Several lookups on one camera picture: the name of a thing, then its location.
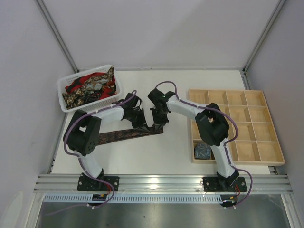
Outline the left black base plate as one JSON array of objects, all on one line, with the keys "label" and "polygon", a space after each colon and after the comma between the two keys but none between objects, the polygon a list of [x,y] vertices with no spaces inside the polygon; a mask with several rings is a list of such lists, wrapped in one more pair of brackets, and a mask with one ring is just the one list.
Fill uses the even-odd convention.
[{"label": "left black base plate", "polygon": [[[114,190],[118,191],[119,177],[118,176],[104,176],[104,181],[113,185]],[[85,175],[78,179],[77,191],[108,191],[109,187],[99,181],[93,180]]]}]

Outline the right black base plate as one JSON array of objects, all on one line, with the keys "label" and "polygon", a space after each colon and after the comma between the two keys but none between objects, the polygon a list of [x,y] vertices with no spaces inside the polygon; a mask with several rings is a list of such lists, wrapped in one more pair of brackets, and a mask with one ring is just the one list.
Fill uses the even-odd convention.
[{"label": "right black base plate", "polygon": [[244,177],[237,177],[233,183],[218,176],[207,176],[203,177],[202,180],[205,192],[247,192],[247,184]]}]

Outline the white plastic basket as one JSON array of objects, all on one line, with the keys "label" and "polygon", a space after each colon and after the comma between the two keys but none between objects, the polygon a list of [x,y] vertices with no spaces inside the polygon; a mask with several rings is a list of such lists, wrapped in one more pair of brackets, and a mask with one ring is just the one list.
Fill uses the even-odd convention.
[{"label": "white plastic basket", "polygon": [[66,76],[58,80],[57,91],[65,113],[100,109],[122,97],[122,85],[112,65]]}]

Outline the aluminium rail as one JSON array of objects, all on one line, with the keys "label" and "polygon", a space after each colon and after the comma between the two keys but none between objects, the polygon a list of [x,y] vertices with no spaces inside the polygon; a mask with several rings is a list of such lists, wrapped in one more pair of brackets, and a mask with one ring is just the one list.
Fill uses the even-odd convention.
[{"label": "aluminium rail", "polygon": [[[80,174],[41,174],[35,192],[76,192]],[[199,193],[212,175],[120,175],[119,193]],[[252,194],[292,194],[287,175],[253,175]]]}]

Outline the aluminium frame post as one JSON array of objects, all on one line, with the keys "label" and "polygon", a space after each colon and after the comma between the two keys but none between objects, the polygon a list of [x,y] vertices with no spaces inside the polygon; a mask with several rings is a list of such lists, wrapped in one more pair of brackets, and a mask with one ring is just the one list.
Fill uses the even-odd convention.
[{"label": "aluminium frame post", "polygon": [[279,0],[271,13],[271,16],[269,17],[265,27],[262,30],[261,35],[259,36],[257,43],[255,44],[249,58],[247,59],[242,71],[244,74],[247,73],[249,70],[250,66],[252,65],[256,55],[258,54],[259,50],[261,49],[264,41],[266,40],[268,34],[270,33],[270,30],[274,26],[275,22],[277,21],[280,13],[282,12],[283,8],[285,5],[288,3],[288,0]]},{"label": "aluminium frame post", "polygon": [[55,41],[57,42],[59,48],[61,49],[71,69],[73,70],[74,73],[78,73],[79,69],[76,66],[76,63],[68,49],[68,46],[66,45],[64,39],[62,38],[60,31],[57,28],[56,23],[54,22],[53,17],[51,16],[45,2],[43,0],[34,0],[34,2],[38,7],[38,10],[40,11],[43,19],[45,20],[47,26],[49,27],[49,30],[51,31]]}]

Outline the right aluminium frame post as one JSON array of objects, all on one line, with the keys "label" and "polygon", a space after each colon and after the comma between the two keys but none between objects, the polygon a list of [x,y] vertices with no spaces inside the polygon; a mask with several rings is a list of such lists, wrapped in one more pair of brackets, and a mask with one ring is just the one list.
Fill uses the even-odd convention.
[{"label": "right aluminium frame post", "polygon": [[288,3],[288,0],[279,0],[271,13],[271,16],[269,17],[265,27],[262,30],[261,35],[259,36],[257,43],[255,44],[249,58],[247,59],[242,71],[244,74],[247,73],[249,70],[250,66],[252,65],[256,55],[258,54],[259,50],[261,49],[264,41],[266,40],[268,34],[270,33],[270,30],[274,26],[275,22],[277,21],[280,13],[282,12],[283,8],[285,5]]}]

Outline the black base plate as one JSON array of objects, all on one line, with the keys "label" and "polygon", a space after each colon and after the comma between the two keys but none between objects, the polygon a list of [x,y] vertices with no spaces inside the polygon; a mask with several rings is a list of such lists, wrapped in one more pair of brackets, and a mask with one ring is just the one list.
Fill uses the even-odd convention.
[{"label": "black base plate", "polygon": [[247,192],[247,184],[244,177],[237,177],[233,183],[218,176],[207,176],[203,177],[202,180],[205,192]]},{"label": "black base plate", "polygon": [[[104,181],[113,185],[114,190],[118,191],[119,177],[118,176],[104,176]],[[85,175],[78,179],[77,191],[108,191],[109,187],[99,181],[93,180]]]}]

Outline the dark paisley necktie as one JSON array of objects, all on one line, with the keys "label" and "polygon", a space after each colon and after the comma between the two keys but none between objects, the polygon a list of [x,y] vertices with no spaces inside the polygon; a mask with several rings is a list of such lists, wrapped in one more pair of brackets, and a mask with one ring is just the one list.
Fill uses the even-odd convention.
[{"label": "dark paisley necktie", "polygon": [[127,130],[100,133],[98,136],[97,145],[104,145],[104,144],[109,144],[109,143],[114,143],[114,142],[134,139],[134,138],[162,134],[162,133],[164,133],[163,128],[155,130],[153,127],[149,127],[149,130],[147,132],[136,129],[127,129]]}]

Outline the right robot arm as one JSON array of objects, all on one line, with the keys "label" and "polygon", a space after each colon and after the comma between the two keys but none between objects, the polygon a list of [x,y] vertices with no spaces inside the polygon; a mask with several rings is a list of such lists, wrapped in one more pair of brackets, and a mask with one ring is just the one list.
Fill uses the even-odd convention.
[{"label": "right robot arm", "polygon": [[175,92],[164,94],[156,88],[148,94],[148,98],[154,104],[151,111],[155,129],[161,129],[169,122],[168,113],[178,113],[196,122],[202,141],[211,147],[216,160],[219,185],[227,190],[236,181],[239,172],[234,167],[228,148],[229,124],[217,104],[204,107],[179,99]]}]

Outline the left aluminium frame post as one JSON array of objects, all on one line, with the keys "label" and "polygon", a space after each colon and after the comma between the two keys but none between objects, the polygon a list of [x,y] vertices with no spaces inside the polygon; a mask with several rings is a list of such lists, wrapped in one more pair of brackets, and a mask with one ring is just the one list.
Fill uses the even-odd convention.
[{"label": "left aluminium frame post", "polygon": [[38,7],[38,10],[40,11],[43,19],[45,20],[47,26],[49,27],[49,30],[51,31],[55,41],[57,42],[59,48],[61,49],[71,69],[73,70],[74,73],[78,73],[79,69],[76,66],[76,63],[68,49],[68,46],[66,45],[64,39],[62,38],[60,31],[57,28],[56,23],[54,22],[53,17],[51,16],[45,2],[43,0],[34,0],[34,2]]}]

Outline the wooden compartment tray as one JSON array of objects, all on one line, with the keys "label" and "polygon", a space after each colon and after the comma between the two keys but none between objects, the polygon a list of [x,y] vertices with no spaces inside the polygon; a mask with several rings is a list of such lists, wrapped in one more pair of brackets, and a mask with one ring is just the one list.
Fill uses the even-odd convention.
[{"label": "wooden compartment tray", "polygon": [[238,137],[228,144],[236,165],[285,164],[262,91],[190,89],[188,99],[203,105],[216,103],[236,123]]}]

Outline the rolled grey tie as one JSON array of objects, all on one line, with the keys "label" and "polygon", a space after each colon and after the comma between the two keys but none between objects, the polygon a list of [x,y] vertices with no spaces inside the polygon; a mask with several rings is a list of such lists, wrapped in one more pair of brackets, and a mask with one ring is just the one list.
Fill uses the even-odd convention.
[{"label": "rolled grey tie", "polygon": [[212,149],[206,143],[197,143],[194,146],[194,158],[198,160],[209,160]]}]

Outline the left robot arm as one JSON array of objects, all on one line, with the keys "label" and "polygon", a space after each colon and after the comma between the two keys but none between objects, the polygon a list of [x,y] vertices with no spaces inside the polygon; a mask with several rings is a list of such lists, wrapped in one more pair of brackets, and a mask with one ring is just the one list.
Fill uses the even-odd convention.
[{"label": "left robot arm", "polygon": [[[154,129],[147,125],[142,100],[134,92],[126,98],[100,110],[87,113],[77,110],[63,137],[64,151],[76,157],[83,170],[78,191],[112,191],[114,183],[104,175],[104,169],[94,157],[94,149],[102,144],[147,136]],[[131,129],[100,133],[103,124],[127,120]]]}]

